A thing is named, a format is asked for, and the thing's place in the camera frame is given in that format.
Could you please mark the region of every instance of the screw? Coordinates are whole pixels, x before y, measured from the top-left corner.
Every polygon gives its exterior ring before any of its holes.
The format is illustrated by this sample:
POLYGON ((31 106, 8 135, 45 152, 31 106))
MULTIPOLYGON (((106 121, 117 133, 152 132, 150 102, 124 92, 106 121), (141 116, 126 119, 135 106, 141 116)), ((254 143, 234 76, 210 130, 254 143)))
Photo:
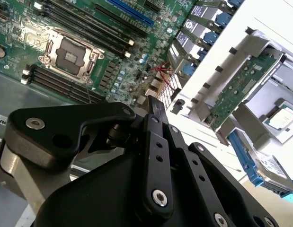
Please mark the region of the screw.
POLYGON ((151 119, 152 119, 154 122, 159 123, 159 120, 158 120, 157 118, 155 118, 155 117, 151 117, 151 119))
POLYGON ((25 122, 25 124, 27 125, 27 127, 29 127, 30 129, 34 129, 34 130, 40 130, 45 127, 44 121, 42 121, 39 118, 35 118, 35 117, 28 118, 27 121, 25 122))
POLYGON ((273 224, 273 222, 272 222, 269 218, 264 217, 264 219, 265 219, 266 223, 267 223, 270 227, 275 227, 275 225, 273 224))
POLYGON ((171 129, 175 132, 175 133, 179 133, 179 130, 176 127, 171 127, 171 129))
POLYGON ((167 33, 169 33, 169 34, 170 34, 170 33, 172 33, 172 32, 173 32, 173 29, 172 29, 171 27, 169 27, 169 28, 168 28, 166 31, 167 31, 167 33))
POLYGON ((166 195, 160 190, 154 190, 152 192, 152 199, 161 207, 166 207, 167 205, 167 197, 166 195))
POLYGON ((128 109, 125 109, 125 108, 124 108, 124 109, 123 109, 123 112, 126 113, 126 114, 128 114, 128 115, 131 115, 131 112, 130 112, 128 109))
POLYGON ((197 148, 199 149, 199 151, 203 152, 204 151, 204 148, 201 147, 200 145, 197 146, 197 148))
POLYGON ((216 220, 219 227, 228 227, 225 218, 221 214, 216 213, 214 215, 214 219, 216 220))

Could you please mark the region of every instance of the ram slot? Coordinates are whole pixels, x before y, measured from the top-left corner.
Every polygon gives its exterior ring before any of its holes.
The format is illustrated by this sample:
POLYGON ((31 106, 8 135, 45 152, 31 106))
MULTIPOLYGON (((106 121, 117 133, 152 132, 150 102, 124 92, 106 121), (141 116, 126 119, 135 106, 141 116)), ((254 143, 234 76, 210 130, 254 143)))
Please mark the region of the ram slot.
POLYGON ((113 45, 117 48, 121 48, 122 50, 127 48, 125 45, 120 44, 119 42, 116 42, 115 40, 108 39, 107 36, 102 34, 100 31, 95 30, 91 27, 87 27, 86 25, 82 24, 81 22, 77 21, 76 19, 73 19, 73 18, 69 17, 68 15, 65 15, 64 13, 59 12, 57 9, 49 8, 47 10, 47 12, 52 17, 55 17, 56 20, 60 20, 60 21, 64 21, 64 22, 68 21, 71 25, 75 25, 77 27, 80 27, 83 30, 85 30, 87 33, 92 34, 93 36, 96 36, 99 39, 105 39, 106 42, 110 43, 111 45, 113 45))
POLYGON ((65 90, 59 86, 56 86, 55 84, 49 83, 43 79, 34 78, 31 82, 32 82, 32 84, 35 84, 35 85, 42 87, 46 90, 52 91, 60 96, 68 98, 75 103, 88 104, 88 101, 81 99, 80 97, 73 96, 67 90, 65 90))
POLYGON ((48 77, 49 79, 52 79, 54 81, 64 84, 64 86, 68 86, 70 90, 74 91, 74 93, 78 93, 78 92, 84 93, 85 96, 90 96, 91 98, 95 99, 95 102, 99 102, 99 101, 101 102, 105 100, 105 97, 100 96, 92 91, 88 91, 87 88, 74 84, 69 80, 66 80, 58 75, 55 75, 53 73, 46 71, 43 68, 36 68, 34 72, 36 75, 37 73, 42 74, 48 77))
POLYGON ((64 89, 64 91, 66 91, 68 93, 69 96, 74 95, 77 98, 80 98, 81 100, 85 100, 86 102, 90 102, 90 103, 98 103, 99 100, 96 100, 95 98, 88 96, 87 94, 84 94, 80 91, 77 91, 75 89, 72 89, 72 87, 70 86, 65 86, 63 83, 59 82, 59 81, 55 81, 55 80, 51 80, 50 78, 48 78, 47 76, 40 74, 40 73, 35 73, 33 76, 33 80, 40 82, 39 79, 46 81, 48 84, 52 84, 56 87, 59 87, 61 89, 64 89))
POLYGON ((126 28, 128 28, 129 30, 131 30, 132 32, 136 33, 138 36, 140 36, 142 38, 145 38, 148 35, 145 31, 143 31, 140 28, 130 24, 126 20, 122 19, 121 17, 117 16, 116 14, 114 14, 113 12, 109 11, 108 9, 102 7, 99 4, 95 4, 95 10, 97 10, 100 13, 102 13, 103 15, 106 15, 107 17, 111 18, 112 20, 120 23, 121 25, 125 26, 126 28))
POLYGON ((33 84, 42 84, 42 87, 56 91, 59 95, 79 100, 81 103, 101 103, 105 97, 89 91, 88 88, 80 87, 73 82, 59 77, 46 69, 36 65, 28 67, 30 81, 33 84))
POLYGON ((70 9, 64 7, 63 5, 54 2, 52 0, 49 0, 47 2, 47 6, 48 7, 55 7, 57 9, 59 9, 59 13, 66 13, 68 17, 73 17, 75 20, 80 21, 83 25, 86 24, 88 26, 90 26, 91 28, 98 30, 100 32, 102 32, 103 34, 107 35, 108 37, 111 37, 112 39, 115 39, 116 41, 118 41, 121 44, 126 45, 127 47, 133 46, 134 41, 127 35, 125 34, 121 34, 118 30, 113 29, 111 26, 105 24, 104 22, 101 22, 95 18, 93 15, 85 12, 84 10, 80 9, 79 7, 76 7, 74 5, 70 5, 71 7, 73 7, 74 9, 76 9, 79 13, 88 16, 89 19, 84 18, 82 16, 80 16, 79 14, 76 14, 74 12, 72 12, 70 9))
POLYGON ((69 30, 83 36, 84 38, 90 40, 91 42, 93 42, 95 45, 100 45, 103 48, 106 48, 107 50, 109 50, 110 52, 115 53, 116 55, 120 56, 120 57, 124 57, 126 55, 126 51, 124 49, 120 49, 120 47, 116 47, 116 44, 112 45, 112 41, 109 40, 111 43, 108 42, 108 39, 105 37, 96 37, 95 34, 91 34, 86 28, 81 27, 81 25, 77 26, 77 22, 75 21, 69 21, 64 19, 61 16, 58 16, 52 12, 45 12, 46 17, 50 18, 51 20, 53 20, 54 22, 68 28, 69 30))

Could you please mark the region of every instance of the connector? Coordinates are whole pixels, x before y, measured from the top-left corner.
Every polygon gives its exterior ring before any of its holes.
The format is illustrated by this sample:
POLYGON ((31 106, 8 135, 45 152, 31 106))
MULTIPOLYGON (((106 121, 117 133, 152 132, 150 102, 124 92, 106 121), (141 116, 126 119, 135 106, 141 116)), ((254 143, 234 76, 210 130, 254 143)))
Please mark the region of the connector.
POLYGON ((117 6, 119 9, 123 10, 124 12, 130 14, 132 17, 136 18, 137 20, 145 23, 146 25, 153 27, 155 22, 142 13, 138 12, 137 10, 133 9, 132 7, 126 5, 125 3, 121 2, 120 0, 107 0, 114 6, 117 6))

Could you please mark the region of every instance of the white surface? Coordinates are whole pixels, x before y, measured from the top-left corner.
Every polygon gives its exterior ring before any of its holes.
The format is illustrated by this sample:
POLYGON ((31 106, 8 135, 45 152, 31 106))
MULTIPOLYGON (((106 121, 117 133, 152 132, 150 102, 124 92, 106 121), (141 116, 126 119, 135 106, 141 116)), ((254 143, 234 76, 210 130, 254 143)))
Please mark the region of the white surface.
POLYGON ((247 36, 247 27, 260 30, 293 54, 293 0, 245 0, 174 102, 181 98, 190 105, 203 84, 220 75, 216 67, 223 66, 230 48, 247 36))
POLYGON ((246 175, 232 146, 221 144, 211 129, 179 114, 168 112, 167 115, 169 123, 182 132, 187 145, 194 142, 203 144, 238 181, 246 175))
POLYGON ((243 186, 274 217, 279 227, 293 227, 293 203, 263 187, 255 188, 250 181, 243 186))

